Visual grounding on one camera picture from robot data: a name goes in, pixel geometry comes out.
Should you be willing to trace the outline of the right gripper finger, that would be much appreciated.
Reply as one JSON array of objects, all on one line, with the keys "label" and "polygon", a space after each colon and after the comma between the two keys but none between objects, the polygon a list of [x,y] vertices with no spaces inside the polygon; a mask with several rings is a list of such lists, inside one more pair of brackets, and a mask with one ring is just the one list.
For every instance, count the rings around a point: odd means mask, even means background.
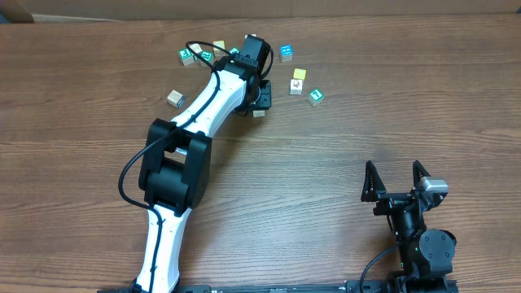
[{"label": "right gripper finger", "polygon": [[422,166],[422,164],[418,160],[415,160],[413,162],[414,187],[424,186],[426,180],[430,176],[430,173]]},{"label": "right gripper finger", "polygon": [[362,202],[377,202],[386,194],[386,188],[383,184],[377,168],[371,160],[366,162],[365,180],[361,192]]}]

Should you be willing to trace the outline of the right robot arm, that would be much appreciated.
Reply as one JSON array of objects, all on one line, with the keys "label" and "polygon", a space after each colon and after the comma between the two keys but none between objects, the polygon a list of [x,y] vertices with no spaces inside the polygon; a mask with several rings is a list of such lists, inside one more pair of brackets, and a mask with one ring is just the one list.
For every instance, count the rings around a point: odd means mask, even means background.
[{"label": "right robot arm", "polygon": [[431,176],[419,161],[413,162],[413,186],[405,193],[388,193],[372,161],[366,162],[362,202],[374,202],[373,214],[385,216],[396,243],[380,252],[364,268],[358,283],[366,288],[366,275],[379,260],[397,251],[401,269],[387,275],[381,292],[457,292],[453,272],[456,237],[447,230],[428,229],[424,212],[438,207],[449,193],[448,183]]}]

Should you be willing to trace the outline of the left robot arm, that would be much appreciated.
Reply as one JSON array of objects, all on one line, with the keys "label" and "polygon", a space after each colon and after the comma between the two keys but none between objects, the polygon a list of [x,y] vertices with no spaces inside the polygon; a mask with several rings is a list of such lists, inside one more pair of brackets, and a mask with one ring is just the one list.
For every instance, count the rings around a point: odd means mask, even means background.
[{"label": "left robot arm", "polygon": [[207,86],[182,114],[151,124],[145,147],[130,160],[142,162],[144,200],[137,205],[149,224],[142,269],[129,291],[175,291],[186,223],[208,186],[212,138],[229,114],[270,109],[273,59],[268,42],[247,35],[240,51],[209,64]]}]

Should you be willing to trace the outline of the white block owl picture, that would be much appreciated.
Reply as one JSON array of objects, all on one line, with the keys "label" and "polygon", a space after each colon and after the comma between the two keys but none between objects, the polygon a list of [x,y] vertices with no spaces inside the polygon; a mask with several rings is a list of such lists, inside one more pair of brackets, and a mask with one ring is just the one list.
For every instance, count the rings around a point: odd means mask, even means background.
[{"label": "white block owl picture", "polygon": [[265,111],[263,111],[263,110],[255,110],[255,111],[252,112],[252,116],[254,118],[264,117],[265,116]]}]

